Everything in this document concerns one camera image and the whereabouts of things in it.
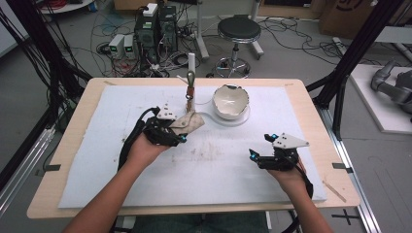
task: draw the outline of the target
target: wooden table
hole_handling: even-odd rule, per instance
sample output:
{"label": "wooden table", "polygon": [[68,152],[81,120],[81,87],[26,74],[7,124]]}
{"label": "wooden table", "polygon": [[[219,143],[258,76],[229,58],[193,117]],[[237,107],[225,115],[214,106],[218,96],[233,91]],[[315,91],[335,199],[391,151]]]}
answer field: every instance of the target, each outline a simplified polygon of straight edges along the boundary
{"label": "wooden table", "polygon": [[[316,111],[305,86],[300,80],[279,79],[196,79],[196,85],[217,86],[236,83],[241,86],[283,86],[287,91],[295,115],[305,138],[311,139],[309,148],[326,190],[327,200],[316,203],[319,208],[355,207],[360,198],[345,169],[334,169],[341,163],[333,143]],[[47,172],[27,211],[30,218],[75,216],[80,209],[58,209],[72,161],[82,143],[89,121],[107,85],[184,85],[178,79],[103,79],[91,80],[51,160],[61,164],[59,171]],[[120,216],[212,213],[238,211],[270,211],[292,209],[291,204],[236,204],[175,207],[122,208]]]}

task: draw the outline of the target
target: white bowl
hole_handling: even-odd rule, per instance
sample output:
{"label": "white bowl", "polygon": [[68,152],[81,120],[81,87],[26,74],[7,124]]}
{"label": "white bowl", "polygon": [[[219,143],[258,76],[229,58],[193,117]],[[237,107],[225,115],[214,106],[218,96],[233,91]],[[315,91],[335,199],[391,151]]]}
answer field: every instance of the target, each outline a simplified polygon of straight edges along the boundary
{"label": "white bowl", "polygon": [[225,84],[213,95],[215,113],[224,119],[238,119],[249,107],[249,95],[241,86]]}

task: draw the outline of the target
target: white sheet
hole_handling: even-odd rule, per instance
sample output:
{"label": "white sheet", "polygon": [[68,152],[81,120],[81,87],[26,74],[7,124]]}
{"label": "white sheet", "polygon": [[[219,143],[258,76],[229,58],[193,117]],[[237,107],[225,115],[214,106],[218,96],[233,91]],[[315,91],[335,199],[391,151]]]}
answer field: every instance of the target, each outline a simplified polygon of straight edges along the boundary
{"label": "white sheet", "polygon": [[[216,88],[197,87],[196,103],[210,100]],[[206,124],[188,135],[185,144],[161,154],[144,171],[123,205],[288,202],[277,182],[250,161],[249,149],[271,155],[271,144],[263,138],[265,133],[286,132],[304,139],[289,97],[282,87],[245,89],[251,106],[246,123],[224,127],[205,116]],[[184,114],[185,95],[184,86],[107,86],[70,169],[59,208],[87,204],[116,173],[122,139],[137,118],[146,109],[164,103],[180,117]],[[313,199],[326,200],[309,149],[298,152],[315,187]]]}

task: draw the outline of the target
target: cloth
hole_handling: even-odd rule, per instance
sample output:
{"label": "cloth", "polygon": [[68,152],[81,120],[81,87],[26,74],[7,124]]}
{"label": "cloth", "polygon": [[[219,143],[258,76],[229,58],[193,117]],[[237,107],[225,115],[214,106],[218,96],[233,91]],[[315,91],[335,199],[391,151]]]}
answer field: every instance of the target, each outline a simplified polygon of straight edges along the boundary
{"label": "cloth", "polygon": [[265,212],[138,216],[133,233],[268,233]]}
{"label": "cloth", "polygon": [[170,128],[175,132],[175,134],[189,134],[194,130],[198,129],[200,126],[205,124],[202,116],[195,111],[190,111],[186,115],[175,120]]}

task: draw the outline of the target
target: stool base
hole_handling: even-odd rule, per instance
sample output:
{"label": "stool base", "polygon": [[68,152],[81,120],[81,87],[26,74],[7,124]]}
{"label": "stool base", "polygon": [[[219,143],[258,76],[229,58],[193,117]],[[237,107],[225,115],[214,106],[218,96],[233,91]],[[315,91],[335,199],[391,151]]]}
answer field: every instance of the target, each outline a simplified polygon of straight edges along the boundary
{"label": "stool base", "polygon": [[237,58],[235,62],[231,57],[222,58],[216,63],[215,69],[224,78],[248,78],[251,74],[251,66],[241,58]]}

